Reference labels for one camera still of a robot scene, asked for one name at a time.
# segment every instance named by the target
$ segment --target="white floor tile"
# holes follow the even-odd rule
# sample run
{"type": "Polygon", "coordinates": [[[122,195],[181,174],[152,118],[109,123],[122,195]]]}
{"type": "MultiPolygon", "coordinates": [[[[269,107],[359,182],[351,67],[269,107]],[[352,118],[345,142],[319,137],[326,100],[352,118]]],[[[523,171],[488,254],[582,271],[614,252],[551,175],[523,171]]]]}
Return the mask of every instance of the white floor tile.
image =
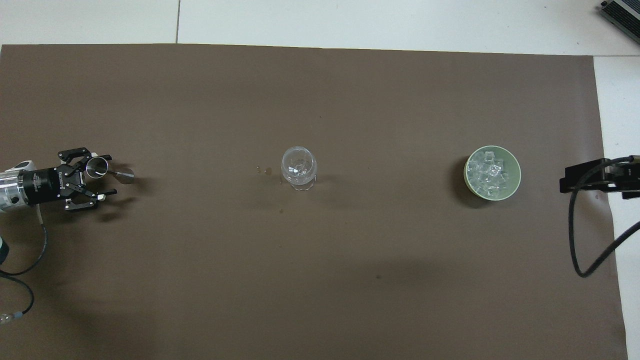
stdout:
{"type": "MultiPolygon", "coordinates": [[[[640,155],[640,57],[594,59],[604,155],[640,155]]],[[[615,235],[640,220],[640,199],[609,196],[615,235]]],[[[630,360],[640,359],[640,232],[616,250],[630,360]]]]}
{"type": "Polygon", "coordinates": [[[182,0],[178,42],[639,55],[599,2],[182,0]]]}
{"type": "Polygon", "coordinates": [[[0,44],[175,42],[178,0],[1,0],[0,44]]]}

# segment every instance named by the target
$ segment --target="clear glass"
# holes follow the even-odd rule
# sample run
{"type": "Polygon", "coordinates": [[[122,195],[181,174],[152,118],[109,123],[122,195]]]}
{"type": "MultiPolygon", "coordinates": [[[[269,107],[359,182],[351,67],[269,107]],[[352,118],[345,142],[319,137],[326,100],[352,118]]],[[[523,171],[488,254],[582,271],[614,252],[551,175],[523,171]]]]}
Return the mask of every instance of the clear glass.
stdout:
{"type": "Polygon", "coordinates": [[[316,183],[317,161],[305,147],[294,146],[287,149],[282,156],[281,169],[282,177],[298,191],[309,190],[316,183]]]}

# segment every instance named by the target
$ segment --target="green bowl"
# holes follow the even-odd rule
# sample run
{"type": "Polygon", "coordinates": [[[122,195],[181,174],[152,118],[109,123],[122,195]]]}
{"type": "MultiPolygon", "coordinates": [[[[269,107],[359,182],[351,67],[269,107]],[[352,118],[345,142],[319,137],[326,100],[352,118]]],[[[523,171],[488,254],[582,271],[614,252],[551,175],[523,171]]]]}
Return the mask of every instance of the green bowl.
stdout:
{"type": "Polygon", "coordinates": [[[463,171],[463,176],[465,177],[465,184],[467,184],[467,188],[469,188],[469,190],[471,190],[471,192],[476,194],[478,197],[481,197],[489,201],[500,201],[512,196],[516,192],[516,190],[518,190],[518,187],[520,186],[520,178],[522,176],[522,173],[520,171],[520,164],[516,159],[516,157],[513,156],[513,154],[511,154],[511,152],[508,151],[507,149],[500,146],[496,146],[496,145],[483,146],[480,149],[474,151],[468,157],[467,161],[465,162],[465,167],[462,169],[462,171],[463,171]],[[469,178],[467,175],[467,166],[469,165],[469,160],[471,160],[471,158],[473,158],[476,153],[484,152],[484,151],[493,151],[496,158],[503,159],[504,162],[502,166],[504,168],[504,171],[509,174],[509,180],[507,181],[506,191],[503,191],[500,197],[485,197],[479,194],[477,191],[475,191],[471,187],[471,184],[469,183],[469,178]]]}

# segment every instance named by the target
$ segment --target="brown paper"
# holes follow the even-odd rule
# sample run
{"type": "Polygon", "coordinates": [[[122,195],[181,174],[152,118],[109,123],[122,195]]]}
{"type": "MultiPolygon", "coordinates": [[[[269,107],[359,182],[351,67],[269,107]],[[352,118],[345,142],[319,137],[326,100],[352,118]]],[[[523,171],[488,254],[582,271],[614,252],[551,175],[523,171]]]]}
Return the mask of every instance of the brown paper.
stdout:
{"type": "MultiPolygon", "coordinates": [[[[602,157],[591,57],[4,45],[0,124],[5,168],[86,146],[138,177],[94,184],[119,191],[95,211],[43,206],[7,359],[626,358],[615,261],[573,272],[558,192],[602,157]],[[280,183],[293,145],[307,192],[280,183]],[[482,145],[518,158],[512,198],[466,189],[482,145]]],[[[576,211],[586,266],[611,215],[595,192],[576,211]]],[[[2,269],[28,265],[35,214],[0,229],[2,269]]]]}

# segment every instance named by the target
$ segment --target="tile grout line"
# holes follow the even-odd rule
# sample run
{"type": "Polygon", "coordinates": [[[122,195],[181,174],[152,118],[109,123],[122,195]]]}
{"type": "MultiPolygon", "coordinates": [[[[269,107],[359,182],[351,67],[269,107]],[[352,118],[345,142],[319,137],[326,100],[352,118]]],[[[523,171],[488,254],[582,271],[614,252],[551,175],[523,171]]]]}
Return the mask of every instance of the tile grout line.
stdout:
{"type": "Polygon", "coordinates": [[[178,44],[178,30],[180,29],[180,0],[178,0],[178,19],[175,21],[175,43],[178,44]]]}

